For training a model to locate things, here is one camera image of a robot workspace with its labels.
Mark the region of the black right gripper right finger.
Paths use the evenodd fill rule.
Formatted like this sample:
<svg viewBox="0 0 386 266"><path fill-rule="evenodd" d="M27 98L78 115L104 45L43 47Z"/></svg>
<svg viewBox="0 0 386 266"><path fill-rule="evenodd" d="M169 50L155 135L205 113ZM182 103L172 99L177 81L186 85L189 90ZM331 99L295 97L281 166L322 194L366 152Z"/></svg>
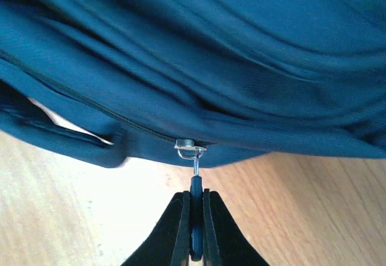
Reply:
<svg viewBox="0 0 386 266"><path fill-rule="evenodd" d="M216 191L203 193L203 265L268 266Z"/></svg>

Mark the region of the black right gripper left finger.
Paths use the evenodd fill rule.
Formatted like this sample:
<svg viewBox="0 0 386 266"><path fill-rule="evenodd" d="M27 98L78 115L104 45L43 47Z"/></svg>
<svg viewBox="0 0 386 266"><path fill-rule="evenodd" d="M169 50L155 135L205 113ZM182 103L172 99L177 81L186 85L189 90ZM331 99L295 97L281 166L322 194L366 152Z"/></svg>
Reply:
<svg viewBox="0 0 386 266"><path fill-rule="evenodd" d="M190 195L177 192L148 238L122 266L188 265L190 236Z"/></svg>

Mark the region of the navy blue backpack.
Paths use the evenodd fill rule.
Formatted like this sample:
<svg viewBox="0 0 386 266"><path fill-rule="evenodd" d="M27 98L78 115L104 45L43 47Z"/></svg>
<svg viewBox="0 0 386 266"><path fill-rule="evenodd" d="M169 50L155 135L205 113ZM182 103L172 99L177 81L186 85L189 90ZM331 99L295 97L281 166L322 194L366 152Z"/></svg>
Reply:
<svg viewBox="0 0 386 266"><path fill-rule="evenodd" d="M385 158L385 0L1 0L1 129L114 168Z"/></svg>

